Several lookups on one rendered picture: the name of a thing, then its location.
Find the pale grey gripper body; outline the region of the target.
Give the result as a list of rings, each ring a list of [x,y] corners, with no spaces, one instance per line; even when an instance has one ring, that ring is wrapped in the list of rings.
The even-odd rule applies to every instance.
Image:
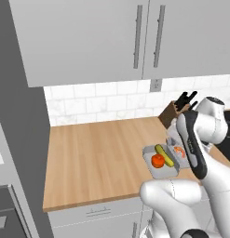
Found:
[[[176,128],[176,119],[173,119],[170,123],[170,126],[167,130],[167,135],[174,139],[177,144],[182,145],[181,137],[178,134],[177,128]]]

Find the orange pink shrimp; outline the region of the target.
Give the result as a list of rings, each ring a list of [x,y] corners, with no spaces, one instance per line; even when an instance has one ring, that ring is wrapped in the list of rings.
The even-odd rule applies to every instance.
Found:
[[[182,147],[179,147],[179,146],[174,146],[174,151],[177,153],[179,152],[182,156],[182,158],[184,158],[186,155],[185,155],[185,151]]]

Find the yellow green cucumber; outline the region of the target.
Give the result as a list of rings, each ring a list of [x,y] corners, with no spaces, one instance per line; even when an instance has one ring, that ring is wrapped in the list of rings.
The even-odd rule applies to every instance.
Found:
[[[164,151],[163,147],[160,144],[156,144],[155,150],[158,154],[161,154],[164,157],[165,164],[169,167],[174,167],[174,162],[169,158],[169,156]]]

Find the grey meat container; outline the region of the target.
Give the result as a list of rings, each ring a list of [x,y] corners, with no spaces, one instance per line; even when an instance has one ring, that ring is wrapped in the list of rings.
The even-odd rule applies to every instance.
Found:
[[[174,146],[179,146],[179,147],[182,147],[182,148],[183,148],[183,146],[177,144],[176,141],[172,138],[167,138],[166,143],[167,143],[167,154],[169,155],[169,157],[171,159],[173,159],[174,162],[179,165],[180,169],[188,168],[189,167],[189,162],[188,162],[187,156],[182,158],[182,156],[179,152],[176,153],[174,151]]]

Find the grey vegetable container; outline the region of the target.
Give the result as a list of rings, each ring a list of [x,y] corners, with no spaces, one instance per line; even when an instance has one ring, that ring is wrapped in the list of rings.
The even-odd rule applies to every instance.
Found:
[[[142,157],[147,164],[148,170],[152,174],[154,179],[167,179],[177,177],[180,170],[180,165],[177,160],[170,153],[166,144],[162,144],[162,147],[168,157],[173,161],[174,166],[169,167],[167,165],[163,165],[161,168],[155,168],[152,165],[152,156],[156,155],[156,150],[154,145],[145,146],[142,148]]]

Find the orange squash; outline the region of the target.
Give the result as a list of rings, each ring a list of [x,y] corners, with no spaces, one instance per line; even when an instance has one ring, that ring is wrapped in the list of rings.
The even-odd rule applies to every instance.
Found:
[[[161,154],[155,154],[151,158],[152,166],[155,168],[161,168],[165,164],[164,156]]]

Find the wooden knife block with knives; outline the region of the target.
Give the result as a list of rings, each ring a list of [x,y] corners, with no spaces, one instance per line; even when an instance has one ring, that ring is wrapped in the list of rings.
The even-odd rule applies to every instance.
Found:
[[[188,95],[184,91],[177,100],[173,100],[165,108],[165,110],[158,116],[158,119],[165,128],[169,128],[171,121],[177,118],[182,112],[192,110],[197,102],[190,104],[191,100],[196,96],[197,92],[193,91],[191,95]]]

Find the white base cupboard door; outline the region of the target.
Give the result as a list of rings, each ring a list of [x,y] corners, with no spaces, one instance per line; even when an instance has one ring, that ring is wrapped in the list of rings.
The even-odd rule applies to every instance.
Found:
[[[54,238],[131,238],[133,222],[137,216],[124,216],[66,225],[54,228]]]

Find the white drawer front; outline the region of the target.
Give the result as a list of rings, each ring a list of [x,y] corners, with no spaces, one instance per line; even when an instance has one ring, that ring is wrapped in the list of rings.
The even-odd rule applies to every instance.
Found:
[[[110,214],[100,215],[87,218],[86,213],[91,209],[100,210],[104,207],[111,209]],[[100,218],[112,218],[119,215],[132,214],[142,211],[142,201],[139,197],[133,197],[123,200],[116,200],[107,203],[99,203],[95,205],[85,205],[73,208],[62,209],[48,213],[50,224],[53,228],[65,225],[72,225],[81,222],[87,222]]]

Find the grey tall cabinet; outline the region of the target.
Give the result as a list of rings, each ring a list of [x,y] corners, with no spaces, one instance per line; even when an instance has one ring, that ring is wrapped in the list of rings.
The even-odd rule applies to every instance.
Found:
[[[8,0],[0,0],[0,123],[21,187],[16,189],[33,238],[53,238],[43,198],[49,120],[44,90],[29,87]]]

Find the dark built-in oven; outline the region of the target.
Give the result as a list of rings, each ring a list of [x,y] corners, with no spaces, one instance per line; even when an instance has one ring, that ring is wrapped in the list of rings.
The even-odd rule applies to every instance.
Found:
[[[7,185],[0,186],[0,238],[27,238]]]

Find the grey wall socket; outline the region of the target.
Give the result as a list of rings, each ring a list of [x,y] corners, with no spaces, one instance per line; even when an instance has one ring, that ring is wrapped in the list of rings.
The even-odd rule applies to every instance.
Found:
[[[150,83],[150,91],[151,92],[160,92],[162,87],[161,79],[152,79]]]

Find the narrow grey wall cupboard door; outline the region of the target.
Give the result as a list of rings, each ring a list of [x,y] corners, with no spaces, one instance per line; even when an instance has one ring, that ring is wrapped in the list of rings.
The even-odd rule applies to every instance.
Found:
[[[166,6],[158,67],[157,19]],[[230,0],[150,0],[145,79],[230,74]]]

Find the wide grey wall cupboard door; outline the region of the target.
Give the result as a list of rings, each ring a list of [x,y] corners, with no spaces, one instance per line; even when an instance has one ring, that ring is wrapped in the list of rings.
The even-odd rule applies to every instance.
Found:
[[[8,0],[30,87],[142,78],[148,0]],[[137,5],[139,67],[133,68]]]

